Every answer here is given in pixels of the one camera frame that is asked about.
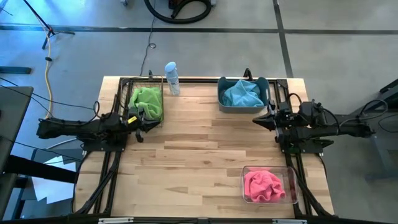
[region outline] green cloth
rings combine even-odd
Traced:
[[[159,87],[142,87],[134,90],[129,108],[143,108],[148,119],[162,118],[162,93]]]

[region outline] wooden table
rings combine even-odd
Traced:
[[[120,77],[104,77],[101,112],[111,110]],[[307,101],[303,79],[288,79],[289,91]],[[164,125],[138,143],[130,135],[122,153],[112,216],[293,218],[292,205],[255,205],[243,201],[243,166],[285,166],[275,132],[254,123],[258,114],[224,114],[218,110],[214,83],[181,83],[180,96],[164,88]],[[299,102],[292,97],[294,111]],[[93,193],[100,179],[103,152],[82,165],[75,210]],[[318,157],[303,154],[308,188],[333,213],[325,171]],[[107,198],[103,197],[103,206]]]

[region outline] black hose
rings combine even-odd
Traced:
[[[176,19],[176,16],[179,14],[179,12],[181,11],[181,9],[188,3],[191,3],[193,1],[200,1],[203,4],[206,5],[206,10],[201,13],[198,16],[192,17],[192,18],[188,18],[188,19]],[[210,0],[183,0],[180,2],[180,4],[177,5],[177,7],[173,10],[173,13],[171,15],[171,18],[165,17],[161,14],[159,14],[150,4],[149,0],[144,0],[145,5],[147,6],[148,10],[150,11],[150,13],[152,13],[152,15],[154,15],[156,18],[160,19],[163,22],[167,22],[170,24],[190,24],[193,22],[198,22],[202,19],[204,19],[211,11],[211,3]]]

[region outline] pink cloth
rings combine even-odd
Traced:
[[[244,176],[244,195],[253,202],[277,202],[285,197],[278,177],[269,171],[250,171]]]

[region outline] blue towel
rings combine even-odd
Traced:
[[[255,83],[239,80],[223,96],[225,106],[264,106],[259,98],[260,88]]]

